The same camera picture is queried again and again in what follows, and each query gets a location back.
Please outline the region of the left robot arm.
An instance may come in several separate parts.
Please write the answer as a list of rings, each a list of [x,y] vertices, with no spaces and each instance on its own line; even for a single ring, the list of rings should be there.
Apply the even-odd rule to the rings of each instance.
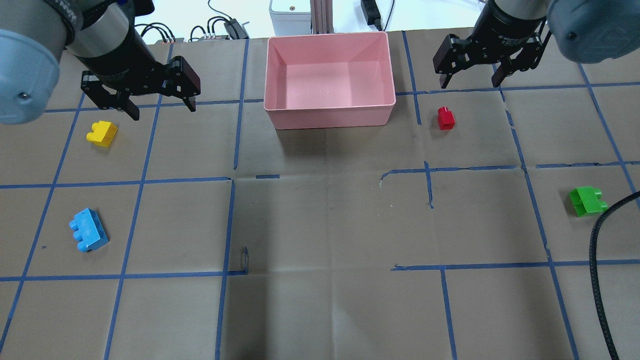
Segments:
[[[85,66],[80,89],[99,109],[137,121],[131,98],[160,94],[194,112],[201,78],[180,55],[160,63],[135,29],[135,18],[154,9],[151,0],[3,0],[1,123],[28,123],[46,111],[64,50]]]

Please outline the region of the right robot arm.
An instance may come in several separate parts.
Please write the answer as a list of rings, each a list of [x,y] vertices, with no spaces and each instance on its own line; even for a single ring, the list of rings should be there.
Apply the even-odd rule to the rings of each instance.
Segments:
[[[448,34],[432,62],[442,89],[477,65],[497,65],[494,88],[536,69],[551,37],[574,63],[598,64],[639,48],[637,0],[487,0],[466,38]]]

